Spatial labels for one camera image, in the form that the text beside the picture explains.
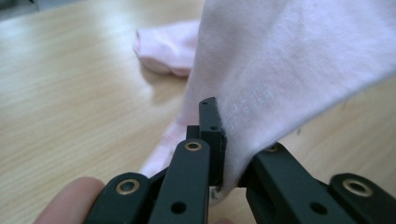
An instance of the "wooden table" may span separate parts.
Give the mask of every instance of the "wooden table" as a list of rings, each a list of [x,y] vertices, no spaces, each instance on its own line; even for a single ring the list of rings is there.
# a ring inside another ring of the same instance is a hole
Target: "wooden table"
[[[79,176],[137,171],[186,79],[142,68],[138,28],[198,19],[203,1],[83,1],[0,23],[0,223],[31,223]],[[396,195],[396,78],[281,140],[315,177],[366,176]],[[244,191],[210,210],[253,223]]]

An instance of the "light pink cloth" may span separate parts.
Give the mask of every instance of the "light pink cloth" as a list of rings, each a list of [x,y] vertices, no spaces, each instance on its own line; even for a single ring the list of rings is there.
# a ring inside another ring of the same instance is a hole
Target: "light pink cloth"
[[[207,1],[183,107],[141,173],[168,165],[215,96],[228,137],[220,199],[255,153],[394,74],[396,1]]]
[[[136,33],[134,51],[147,69],[186,77],[197,47],[198,21],[184,21]]]

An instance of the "screw hole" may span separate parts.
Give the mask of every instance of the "screw hole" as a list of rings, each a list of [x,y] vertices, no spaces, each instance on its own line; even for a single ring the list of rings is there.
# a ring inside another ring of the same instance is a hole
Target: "screw hole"
[[[196,143],[190,143],[189,148],[196,149],[196,148],[198,148],[198,145]]]
[[[187,206],[184,203],[173,203],[171,206],[171,210],[174,214],[182,214],[186,211]]]
[[[309,206],[311,207],[311,209],[320,214],[320,215],[326,215],[327,214],[327,208],[325,206],[323,206],[320,203],[311,203],[309,204]]]
[[[120,186],[120,189],[122,191],[129,191],[134,188],[134,183],[133,182],[125,182]]]
[[[269,152],[276,152],[277,150],[278,150],[277,145],[273,145],[269,149],[267,149],[267,151]]]
[[[136,179],[124,179],[116,186],[116,192],[120,195],[128,195],[137,191],[140,187]]]
[[[373,195],[373,190],[369,186],[356,179],[344,180],[343,186],[349,192],[359,195],[361,197],[370,197]]]
[[[189,151],[197,151],[202,148],[202,145],[197,142],[189,142],[186,145],[184,145],[184,148],[186,148]]]

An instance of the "brass ring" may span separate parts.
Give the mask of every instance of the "brass ring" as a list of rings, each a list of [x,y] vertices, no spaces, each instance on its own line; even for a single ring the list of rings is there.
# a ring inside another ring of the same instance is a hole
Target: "brass ring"
[[[276,152],[278,150],[277,145],[273,145],[270,149],[267,149],[268,152]]]
[[[134,184],[134,186],[131,189],[125,190],[122,188],[122,185],[124,185],[126,183],[132,183],[132,184]],[[125,180],[122,180],[117,185],[116,191],[120,195],[127,195],[127,194],[131,194],[131,193],[137,191],[137,189],[139,189],[139,187],[140,187],[139,181],[137,181],[136,179],[125,179]]]
[[[186,145],[184,145],[184,148],[186,148],[189,151],[198,151],[199,149],[202,148],[202,145],[197,142],[189,142]]]
[[[351,193],[361,197],[370,197],[373,195],[373,190],[370,187],[356,179],[345,179],[343,186]]]

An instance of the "pink cloth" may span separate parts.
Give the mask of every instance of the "pink cloth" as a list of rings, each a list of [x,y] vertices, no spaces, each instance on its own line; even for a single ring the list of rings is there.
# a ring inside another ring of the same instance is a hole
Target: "pink cloth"
[[[215,96],[228,137],[215,201],[255,153],[394,74],[395,1],[207,1],[183,107],[141,173],[168,165],[186,125],[198,123],[198,103]]]
[[[194,61],[198,26],[198,21],[185,21],[139,30],[134,51],[147,69],[158,74],[186,77]]]

